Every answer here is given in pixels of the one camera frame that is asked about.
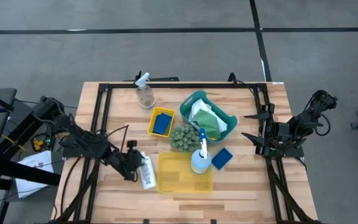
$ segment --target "wooden table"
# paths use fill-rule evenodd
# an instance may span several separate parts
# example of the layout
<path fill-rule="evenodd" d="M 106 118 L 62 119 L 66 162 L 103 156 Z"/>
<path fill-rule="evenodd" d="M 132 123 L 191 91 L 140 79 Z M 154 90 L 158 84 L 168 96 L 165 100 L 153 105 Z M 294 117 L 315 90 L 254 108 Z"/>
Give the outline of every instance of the wooden table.
<path fill-rule="evenodd" d="M 86 82 L 83 86 L 75 119 L 84 129 L 91 127 L 98 85 L 98 82 Z M 291 109 L 285 86 L 273 83 L 268 83 L 267 86 L 270 101 L 276 105 L 275 121 L 286 122 L 291 118 Z M 223 147 L 233 154 L 223 170 L 218 171 L 213 167 L 213 191 L 208 194 L 160 194 L 156 189 L 144 190 L 141 181 L 124 181 L 112 167 L 101 165 L 92 223 L 142 223 L 144 218 L 151 223 L 210 223 L 210 219 L 217 219 L 218 223 L 275 223 L 265 159 L 255 155 L 255 146 L 241 134 L 246 132 L 257 135 L 258 121 L 243 117 L 256 114 L 252 93 L 242 88 L 204 90 L 212 102 L 227 114 L 236 115 L 239 121 L 225 141 L 217 146 L 208 146 L 212 156 Z M 182 124 L 180 104 L 195 89 L 154 88 L 153 91 L 156 106 L 175 110 L 174 123 Z M 111 100 L 108 131 L 129 124 L 127 140 L 138 141 L 137 149 L 150 156 L 154 171 L 157 172 L 158 154 L 174 149 L 170 147 L 168 138 L 147 134 L 152 110 L 140 107 L 134 88 L 113 89 Z M 103 110 L 99 114 L 98 127 L 102 112 Z M 118 146 L 121 145 L 122 137 L 123 132 L 114 133 L 109 140 Z M 67 160 L 63 168 L 55 201 L 58 211 L 63 184 L 74 161 L 75 159 Z M 317 219 L 305 168 L 292 158 L 284 158 L 283 163 L 289 191 L 306 214 Z M 69 178 L 64 208 L 77 194 L 82 167 L 83 159 Z M 279 198 L 282 216 L 286 218 L 281 193 Z M 81 219 L 85 218 L 87 202 L 88 196 L 85 195 Z"/>

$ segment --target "concrete floor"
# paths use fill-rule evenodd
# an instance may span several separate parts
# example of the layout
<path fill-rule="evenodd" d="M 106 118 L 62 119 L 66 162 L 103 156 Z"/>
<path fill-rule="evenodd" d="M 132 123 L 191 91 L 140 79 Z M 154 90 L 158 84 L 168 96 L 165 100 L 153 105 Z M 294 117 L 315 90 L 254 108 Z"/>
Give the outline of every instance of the concrete floor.
<path fill-rule="evenodd" d="M 358 1 L 257 0 L 261 27 L 358 27 Z M 0 0 L 0 30 L 253 27 L 241 0 Z M 272 80 L 285 82 L 294 114 L 323 89 L 339 98 L 333 129 L 305 143 L 319 219 L 358 223 L 358 32 L 263 33 Z M 37 101 L 76 106 L 85 81 L 151 76 L 180 80 L 263 81 L 255 34 L 0 35 L 0 87 Z M 51 197 L 12 203 L 6 223 L 47 222 Z"/>

